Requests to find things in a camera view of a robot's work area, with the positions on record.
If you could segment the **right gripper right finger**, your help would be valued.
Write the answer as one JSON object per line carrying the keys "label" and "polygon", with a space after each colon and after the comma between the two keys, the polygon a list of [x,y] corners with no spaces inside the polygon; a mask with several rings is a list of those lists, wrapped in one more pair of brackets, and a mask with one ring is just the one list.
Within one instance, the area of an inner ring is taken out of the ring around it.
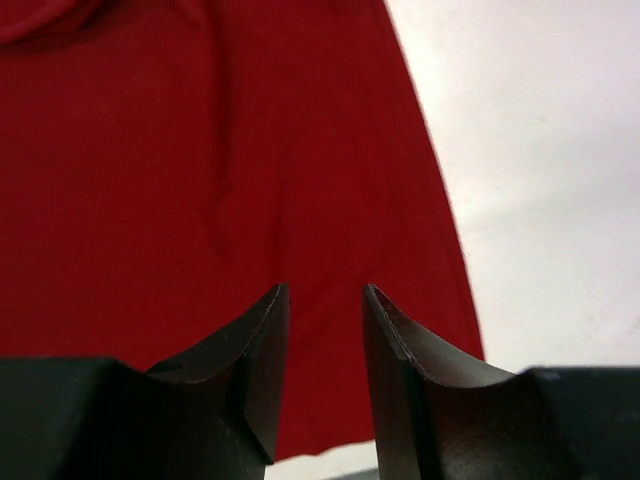
{"label": "right gripper right finger", "polygon": [[363,291],[364,348],[383,479],[635,479],[639,371],[511,373]]}

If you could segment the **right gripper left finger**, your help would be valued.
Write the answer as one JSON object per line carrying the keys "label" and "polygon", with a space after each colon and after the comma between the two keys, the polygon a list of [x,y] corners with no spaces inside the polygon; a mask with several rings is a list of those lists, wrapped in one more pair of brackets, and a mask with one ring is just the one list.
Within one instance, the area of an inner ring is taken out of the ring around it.
{"label": "right gripper left finger", "polygon": [[289,292],[139,371],[107,357],[1,362],[5,479],[260,479],[275,459]]}

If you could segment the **dark red t shirt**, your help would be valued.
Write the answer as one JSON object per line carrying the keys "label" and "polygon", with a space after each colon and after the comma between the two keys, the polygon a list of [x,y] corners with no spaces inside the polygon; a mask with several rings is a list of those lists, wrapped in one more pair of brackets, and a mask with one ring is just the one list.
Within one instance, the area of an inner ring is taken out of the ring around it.
{"label": "dark red t shirt", "polygon": [[5,1],[1,352],[147,367],[272,285],[277,455],[372,438],[361,291],[483,353],[381,1]]}

